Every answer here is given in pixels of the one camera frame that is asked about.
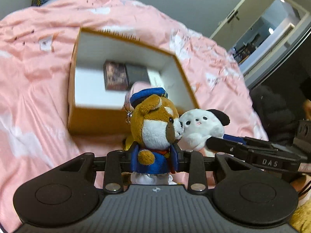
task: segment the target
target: open box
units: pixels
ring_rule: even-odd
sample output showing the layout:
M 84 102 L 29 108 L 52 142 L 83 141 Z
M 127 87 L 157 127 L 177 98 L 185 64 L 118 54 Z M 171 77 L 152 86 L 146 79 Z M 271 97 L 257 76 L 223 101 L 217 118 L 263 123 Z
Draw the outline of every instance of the open box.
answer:
M 118 33 L 82 28 L 77 38 L 69 75 L 68 130 L 70 134 L 128 134 L 123 109 L 127 92 L 105 89 L 106 60 L 147 67 L 150 84 L 163 87 L 168 98 L 184 111 L 198 108 L 197 101 L 174 54 Z

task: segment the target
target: metal screw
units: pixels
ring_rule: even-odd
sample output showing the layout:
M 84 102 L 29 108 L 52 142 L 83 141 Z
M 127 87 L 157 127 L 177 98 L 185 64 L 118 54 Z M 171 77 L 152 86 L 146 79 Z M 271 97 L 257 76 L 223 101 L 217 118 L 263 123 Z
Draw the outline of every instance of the metal screw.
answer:
M 203 184 L 201 184 L 201 183 L 195 183 L 195 184 L 192 184 L 192 185 L 191 185 L 191 189 L 192 189 L 193 191 L 199 191 L 199 192 L 201 192 L 201 191 L 203 191 L 203 190 L 206 189 L 206 186 L 203 185 Z
M 105 186 L 105 188 L 109 191 L 118 191 L 121 186 L 117 183 L 109 183 Z

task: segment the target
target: pink bedding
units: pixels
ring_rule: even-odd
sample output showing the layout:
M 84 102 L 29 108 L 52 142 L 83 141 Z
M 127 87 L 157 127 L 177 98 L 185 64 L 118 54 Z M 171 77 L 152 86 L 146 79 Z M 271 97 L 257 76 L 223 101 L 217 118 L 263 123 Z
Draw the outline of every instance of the pink bedding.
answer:
M 20 224 L 12 198 L 22 183 L 83 152 L 104 156 L 121 148 L 123 136 L 70 137 L 66 130 L 80 26 L 133 34 L 175 52 L 200 107 L 230 117 L 226 133 L 267 139 L 233 58 L 156 8 L 134 0 L 58 0 L 17 11 L 0 21 L 0 223 L 7 231 Z

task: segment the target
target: blue hat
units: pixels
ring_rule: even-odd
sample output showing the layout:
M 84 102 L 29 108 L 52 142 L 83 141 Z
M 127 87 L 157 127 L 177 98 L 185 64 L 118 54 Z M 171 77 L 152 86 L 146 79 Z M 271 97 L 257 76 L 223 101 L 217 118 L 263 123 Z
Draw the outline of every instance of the blue hat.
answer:
M 168 97 L 164 88 L 143 89 L 131 96 L 130 103 L 133 108 L 136 108 L 138 104 L 142 103 L 143 100 L 147 99 L 151 95 L 158 95 L 165 98 Z

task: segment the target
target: pink blanket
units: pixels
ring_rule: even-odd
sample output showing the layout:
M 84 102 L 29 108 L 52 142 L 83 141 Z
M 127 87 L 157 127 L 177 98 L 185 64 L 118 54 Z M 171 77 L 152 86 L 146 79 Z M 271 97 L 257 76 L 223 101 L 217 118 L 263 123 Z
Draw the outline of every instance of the pink blanket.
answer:
M 20 224 L 12 198 L 22 183 L 83 152 L 104 156 L 121 148 L 123 136 L 70 137 L 66 130 L 81 26 L 130 33 L 175 52 L 200 107 L 230 117 L 226 133 L 267 139 L 233 58 L 156 8 L 134 0 L 58 0 L 17 11 L 0 21 L 0 223 L 9 232 Z

